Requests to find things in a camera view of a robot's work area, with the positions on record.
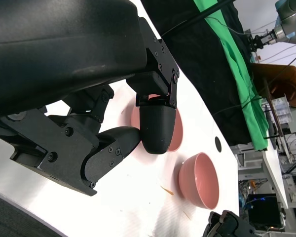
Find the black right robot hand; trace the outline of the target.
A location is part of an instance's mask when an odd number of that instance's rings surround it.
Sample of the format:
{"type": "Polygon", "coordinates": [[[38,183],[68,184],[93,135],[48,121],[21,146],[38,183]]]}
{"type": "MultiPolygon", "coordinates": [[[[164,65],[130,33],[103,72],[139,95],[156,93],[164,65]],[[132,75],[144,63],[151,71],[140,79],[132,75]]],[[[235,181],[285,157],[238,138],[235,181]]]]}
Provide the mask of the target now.
{"type": "Polygon", "coordinates": [[[211,212],[203,237],[258,237],[255,228],[229,210],[211,212]]]}

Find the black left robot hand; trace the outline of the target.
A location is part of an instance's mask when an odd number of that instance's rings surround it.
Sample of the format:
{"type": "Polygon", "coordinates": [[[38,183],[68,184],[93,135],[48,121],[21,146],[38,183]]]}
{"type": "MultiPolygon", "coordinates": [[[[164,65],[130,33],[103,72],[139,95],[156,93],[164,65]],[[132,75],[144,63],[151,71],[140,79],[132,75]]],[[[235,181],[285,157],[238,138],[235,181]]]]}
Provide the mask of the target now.
{"type": "Polygon", "coordinates": [[[88,196],[139,143],[167,152],[178,66],[128,0],[0,0],[0,139],[88,196]]]}

